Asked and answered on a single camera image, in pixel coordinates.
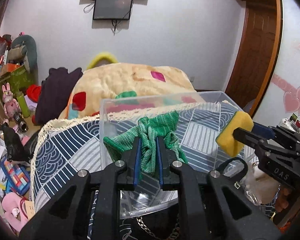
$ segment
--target pink rabbit figurine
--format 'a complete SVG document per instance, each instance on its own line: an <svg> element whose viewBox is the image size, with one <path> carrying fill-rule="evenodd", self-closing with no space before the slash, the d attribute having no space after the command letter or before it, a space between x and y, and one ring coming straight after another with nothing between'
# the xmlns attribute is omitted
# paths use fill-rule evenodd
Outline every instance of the pink rabbit figurine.
<svg viewBox="0 0 300 240"><path fill-rule="evenodd" d="M7 83L7 89L5 85L2 85L2 101L4 102L4 113L8 118L12 118L15 112L21 112L20 106L16 99L13 98L13 94L10 90L10 84Z"/></svg>

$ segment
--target red patch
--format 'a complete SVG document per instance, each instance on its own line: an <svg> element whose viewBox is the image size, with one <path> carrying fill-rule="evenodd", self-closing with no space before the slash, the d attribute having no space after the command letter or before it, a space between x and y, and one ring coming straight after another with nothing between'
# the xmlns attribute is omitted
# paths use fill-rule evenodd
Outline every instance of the red patch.
<svg viewBox="0 0 300 240"><path fill-rule="evenodd" d="M72 110L83 111L86 108L86 92L80 92L72 98Z"/></svg>
<svg viewBox="0 0 300 240"><path fill-rule="evenodd" d="M93 113L91 116L95 116L97 114L100 114L100 111Z"/></svg>

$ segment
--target white wall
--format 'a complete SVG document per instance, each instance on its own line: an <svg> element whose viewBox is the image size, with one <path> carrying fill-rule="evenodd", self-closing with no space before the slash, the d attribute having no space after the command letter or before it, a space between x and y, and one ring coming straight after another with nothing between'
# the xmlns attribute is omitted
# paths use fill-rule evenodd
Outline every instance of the white wall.
<svg viewBox="0 0 300 240"><path fill-rule="evenodd" d="M300 87L300 8L294 0L282 0L282 4L282 38L274 74L281 77L281 84L286 81L297 89ZM266 126L276 126L282 118L289 118L292 113L285 112L284 93L271 82L253 120Z"/></svg>
<svg viewBox="0 0 300 240"><path fill-rule="evenodd" d="M120 62L175 66L196 89L221 90L240 42L238 0L135 0L115 36L111 22L92 21L88 0L10 0L0 34L25 32L37 43L39 82L51 67L86 68L101 51Z"/></svg>

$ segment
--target green cloth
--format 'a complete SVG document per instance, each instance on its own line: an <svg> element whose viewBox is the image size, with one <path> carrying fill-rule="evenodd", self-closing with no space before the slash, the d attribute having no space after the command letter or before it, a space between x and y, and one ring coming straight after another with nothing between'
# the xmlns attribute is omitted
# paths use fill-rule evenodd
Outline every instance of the green cloth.
<svg viewBox="0 0 300 240"><path fill-rule="evenodd" d="M135 91L125 91L120 93L119 95L117 95L115 97L115 99L117 98L130 98L130 97L136 97L137 93Z"/></svg>
<svg viewBox="0 0 300 240"><path fill-rule="evenodd" d="M188 163L185 153L181 150L178 137L174 133L177 129L179 113L173 111L160 114L154 118L142 117L138 125L130 128L125 133L113 138L104 137L103 143L106 146L112 161L120 160L124 151L131 150L135 136L141 138L141 170L154 174L156 167L156 138L164 137L165 147L173 150L179 161Z"/></svg>

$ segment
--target yellow sponge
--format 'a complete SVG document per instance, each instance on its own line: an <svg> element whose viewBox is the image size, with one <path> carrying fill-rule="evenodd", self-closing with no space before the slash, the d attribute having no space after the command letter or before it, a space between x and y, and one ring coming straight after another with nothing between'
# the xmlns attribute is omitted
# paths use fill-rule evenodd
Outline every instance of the yellow sponge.
<svg viewBox="0 0 300 240"><path fill-rule="evenodd" d="M238 142L233 137L233 131L238 127L251 132L253 121L248 113L242 111L235 112L230 122L216 138L217 144L230 157L235 157L244 147L243 143Z"/></svg>

